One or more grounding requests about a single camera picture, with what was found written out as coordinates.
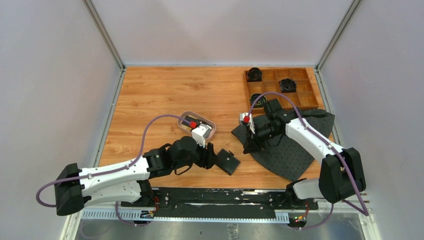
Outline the black card holder wallet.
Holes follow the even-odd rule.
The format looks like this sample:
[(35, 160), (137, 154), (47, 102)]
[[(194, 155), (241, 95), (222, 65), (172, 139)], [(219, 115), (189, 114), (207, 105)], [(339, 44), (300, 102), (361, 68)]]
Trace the black card holder wallet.
[(241, 164), (231, 151), (221, 149), (217, 156), (215, 165), (231, 176)]

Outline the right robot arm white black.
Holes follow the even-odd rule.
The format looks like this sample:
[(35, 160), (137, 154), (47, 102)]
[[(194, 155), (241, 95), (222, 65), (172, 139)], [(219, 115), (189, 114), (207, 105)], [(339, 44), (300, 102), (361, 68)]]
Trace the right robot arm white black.
[(304, 148), (320, 163), (320, 174), (315, 179), (301, 179), (287, 185), (285, 201), (298, 209), (306, 199), (325, 199), (334, 204), (366, 189), (366, 179), (360, 153), (353, 147), (345, 148), (319, 133), (297, 108), (284, 110), (277, 99), (264, 106), (267, 123), (255, 123), (248, 112), (239, 115), (240, 125), (248, 136), (244, 154), (259, 152), (273, 137), (288, 137)]

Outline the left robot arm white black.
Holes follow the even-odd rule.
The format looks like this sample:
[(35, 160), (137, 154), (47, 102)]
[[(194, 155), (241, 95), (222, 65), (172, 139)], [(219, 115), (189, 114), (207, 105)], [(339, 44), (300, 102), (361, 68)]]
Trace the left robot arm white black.
[(184, 136), (138, 159), (94, 168), (68, 164), (54, 183), (56, 214), (68, 216), (90, 205), (109, 202), (149, 206), (153, 201), (150, 179), (176, 173), (180, 168), (189, 170), (193, 165), (208, 170), (217, 160), (211, 142), (203, 147), (192, 137)]

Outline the pink oval card tray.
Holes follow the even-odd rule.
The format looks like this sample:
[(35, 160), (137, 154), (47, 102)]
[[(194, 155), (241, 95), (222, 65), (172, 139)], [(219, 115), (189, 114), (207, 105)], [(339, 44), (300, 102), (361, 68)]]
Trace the pink oval card tray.
[(208, 128), (210, 129), (208, 134), (204, 136), (206, 141), (211, 140), (216, 131), (217, 131), (217, 125), (203, 117), (202, 115), (199, 115), (193, 111), (185, 111), (181, 114), (180, 116), (181, 118), (183, 118), (183, 120), (178, 119), (177, 120), (177, 125), (178, 127), (186, 134), (188, 135), (192, 135), (192, 130), (194, 130), (195, 128), (191, 126), (191, 122), (196, 123), (196, 126), (199, 127), (201, 124), (208, 126)]

